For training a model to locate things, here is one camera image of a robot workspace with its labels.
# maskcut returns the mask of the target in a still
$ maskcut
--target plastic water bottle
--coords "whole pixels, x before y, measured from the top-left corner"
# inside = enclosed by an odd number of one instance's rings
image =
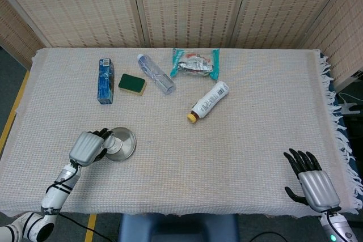
[[[164,94],[171,94],[175,90],[174,82],[157,66],[148,55],[139,54],[137,56],[138,65],[142,71],[145,72],[155,84],[164,92]]]

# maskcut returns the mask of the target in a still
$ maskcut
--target blue chair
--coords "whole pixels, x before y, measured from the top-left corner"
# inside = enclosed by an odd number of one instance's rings
[[[237,215],[123,215],[119,242],[239,242]]]

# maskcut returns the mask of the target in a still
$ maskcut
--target black cable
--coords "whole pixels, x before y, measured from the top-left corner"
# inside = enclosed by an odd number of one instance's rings
[[[333,229],[333,231],[335,231],[335,233],[344,241],[344,242],[348,242],[347,239],[345,239],[340,233],[338,233],[338,231],[336,230],[336,228],[333,226],[333,224],[331,223],[330,221],[330,218],[329,218],[329,215],[332,215],[331,211],[327,211],[327,220],[328,220],[328,223],[330,225],[330,227]]]
[[[108,241],[110,241],[110,242],[113,242],[110,238],[108,238],[108,237],[106,237],[106,236],[104,236],[104,235],[100,234],[99,232],[96,232],[95,230],[93,230],[93,229],[91,229],[91,228],[88,228],[88,227],[86,227],[86,226],[84,226],[84,225],[82,225],[82,224],[78,223],[78,222],[77,222],[77,221],[75,221],[74,219],[69,218],[68,216],[66,216],[66,215],[64,215],[64,214],[61,214],[61,213],[59,213],[59,215],[60,215],[61,217],[65,218],[65,219],[68,219],[68,220],[72,221],[73,223],[75,223],[75,224],[79,225],[80,227],[85,228],[85,229],[87,229],[87,230],[89,230],[89,231],[91,231],[91,232],[94,232],[95,234],[99,235],[100,237],[105,238],[106,240],[108,240]]]
[[[48,186],[48,188],[46,189],[45,191],[45,194],[47,194],[47,192],[49,191],[49,189],[55,185],[58,185],[58,184],[63,184],[65,183],[66,181],[69,181],[70,179],[72,179],[78,172],[78,165],[75,166],[75,172],[69,177],[69,178],[66,178],[65,180],[62,180],[62,181],[55,181],[54,184]]]
[[[279,233],[277,232],[262,232],[262,233],[259,233],[258,235],[256,235],[254,238],[252,238],[250,240],[250,242],[254,241],[257,237],[261,236],[261,235],[265,235],[267,233],[273,233],[274,235],[278,235],[279,237],[281,237],[285,242],[288,242],[286,238],[284,238],[282,235],[280,235]]]

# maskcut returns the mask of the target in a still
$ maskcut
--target tablecloth fringe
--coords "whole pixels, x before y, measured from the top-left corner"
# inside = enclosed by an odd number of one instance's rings
[[[332,122],[334,123],[335,128],[335,138],[337,140],[337,145],[339,150],[341,151],[341,155],[343,160],[346,162],[346,171],[350,177],[349,182],[351,183],[351,188],[353,190],[353,204],[355,209],[362,209],[362,201],[358,198],[358,195],[363,196],[363,185],[362,180],[360,179],[358,173],[352,169],[349,165],[350,160],[356,160],[354,156],[352,156],[352,149],[349,146],[348,138],[342,133],[347,128],[341,126],[339,124],[340,119],[343,117],[340,113],[340,106],[334,104],[336,93],[334,91],[329,90],[329,86],[333,78],[328,76],[330,72],[330,64],[327,62],[327,57],[319,58],[319,67],[320,67],[320,76],[322,78],[322,83],[325,91],[325,97],[327,99],[327,109],[329,115],[331,116]]]

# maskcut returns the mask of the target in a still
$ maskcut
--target robotic hand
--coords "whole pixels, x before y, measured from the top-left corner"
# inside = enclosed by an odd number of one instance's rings
[[[70,164],[64,166],[57,180],[47,188],[41,203],[44,216],[26,213],[12,224],[0,227],[0,242],[20,242],[22,238],[33,242],[46,240],[53,231],[63,204],[81,176],[81,167],[97,162],[106,153],[114,155],[121,149],[122,140],[112,134],[108,129],[81,133],[69,154]]]
[[[284,152],[284,155],[299,179],[305,195],[299,197],[289,187],[285,187],[289,197],[322,213],[320,223],[331,241],[358,242],[345,217],[337,213],[341,210],[340,199],[328,174],[322,170],[315,156],[309,152],[296,152],[292,148],[289,151],[293,157],[287,152]]]

